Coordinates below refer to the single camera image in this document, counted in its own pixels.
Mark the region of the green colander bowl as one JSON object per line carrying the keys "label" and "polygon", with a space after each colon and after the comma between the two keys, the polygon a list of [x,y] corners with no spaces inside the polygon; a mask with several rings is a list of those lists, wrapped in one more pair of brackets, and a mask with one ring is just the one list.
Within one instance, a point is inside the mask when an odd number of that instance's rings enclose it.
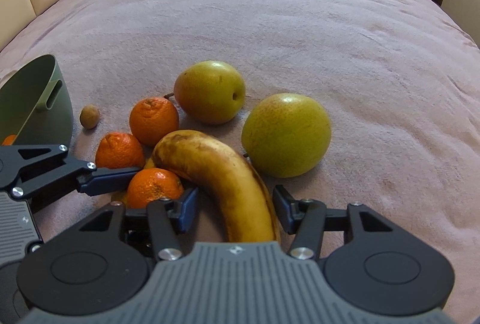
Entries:
{"label": "green colander bowl", "polygon": [[1,86],[2,140],[69,146],[72,132],[72,103],[55,56],[35,58]]}

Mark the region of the mandarin orange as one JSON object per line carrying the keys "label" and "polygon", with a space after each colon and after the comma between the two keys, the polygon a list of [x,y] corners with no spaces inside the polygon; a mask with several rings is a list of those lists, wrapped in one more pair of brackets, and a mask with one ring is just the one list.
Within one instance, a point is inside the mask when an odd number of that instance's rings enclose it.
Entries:
{"label": "mandarin orange", "polygon": [[129,126],[142,144],[155,147],[164,136],[179,129],[179,114],[168,99],[149,97],[133,107]]}
{"label": "mandarin orange", "polygon": [[15,142],[15,140],[16,140],[16,135],[12,134],[12,135],[7,136],[1,144],[2,145],[12,145]]}
{"label": "mandarin orange", "polygon": [[101,139],[95,154],[98,168],[126,168],[145,165],[145,156],[140,142],[125,132],[109,132]]}
{"label": "mandarin orange", "polygon": [[176,200],[184,192],[180,178],[165,169],[149,168],[138,172],[127,189],[127,206],[145,209],[156,200]]}

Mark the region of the brown spotted banana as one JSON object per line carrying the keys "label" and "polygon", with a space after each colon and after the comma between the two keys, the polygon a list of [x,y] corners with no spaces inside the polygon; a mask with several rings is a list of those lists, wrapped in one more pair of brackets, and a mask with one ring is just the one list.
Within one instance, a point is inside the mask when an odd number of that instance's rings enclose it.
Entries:
{"label": "brown spotted banana", "polygon": [[236,150],[196,130],[164,136],[145,164],[175,173],[216,201],[228,241],[280,241],[272,197],[254,167]]}

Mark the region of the green pear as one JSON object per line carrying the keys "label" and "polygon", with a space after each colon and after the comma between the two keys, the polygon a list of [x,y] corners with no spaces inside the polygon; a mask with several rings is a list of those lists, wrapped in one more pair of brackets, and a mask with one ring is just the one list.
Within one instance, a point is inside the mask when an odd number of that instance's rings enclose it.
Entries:
{"label": "green pear", "polygon": [[253,166],[275,178],[292,178],[313,169],[332,136],[326,109],[301,94],[274,94],[250,112],[241,144]]}

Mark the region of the yellow-green pear with stem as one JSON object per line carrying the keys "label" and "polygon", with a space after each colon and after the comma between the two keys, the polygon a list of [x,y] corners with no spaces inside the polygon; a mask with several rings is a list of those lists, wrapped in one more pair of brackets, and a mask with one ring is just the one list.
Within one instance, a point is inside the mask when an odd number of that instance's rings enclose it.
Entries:
{"label": "yellow-green pear with stem", "polygon": [[220,125],[234,119],[245,103],[246,85],[242,75],[222,61],[203,61],[185,69],[175,81],[174,97],[191,119]]}

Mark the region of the mandarin orange in bowl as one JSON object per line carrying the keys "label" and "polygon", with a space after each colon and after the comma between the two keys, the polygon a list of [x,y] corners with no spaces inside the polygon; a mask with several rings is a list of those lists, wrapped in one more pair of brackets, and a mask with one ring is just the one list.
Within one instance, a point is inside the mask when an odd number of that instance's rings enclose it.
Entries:
{"label": "mandarin orange in bowl", "polygon": [[16,135],[12,134],[12,135],[7,136],[1,144],[2,145],[12,145],[15,142],[15,140],[16,140]]}

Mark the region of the pink bed blanket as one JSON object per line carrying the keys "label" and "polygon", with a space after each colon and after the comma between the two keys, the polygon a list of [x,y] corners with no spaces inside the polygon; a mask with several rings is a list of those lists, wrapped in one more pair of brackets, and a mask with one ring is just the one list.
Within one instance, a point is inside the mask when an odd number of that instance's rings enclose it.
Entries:
{"label": "pink bed blanket", "polygon": [[94,131],[74,128],[82,159],[128,131],[136,102],[204,60],[245,80],[243,110],[205,128],[236,150],[267,96],[317,100],[330,147],[285,187],[332,208],[366,204],[436,247],[456,273],[446,311],[479,316],[479,48],[431,0],[60,0],[1,52],[1,79],[44,54],[73,110],[101,111]]}

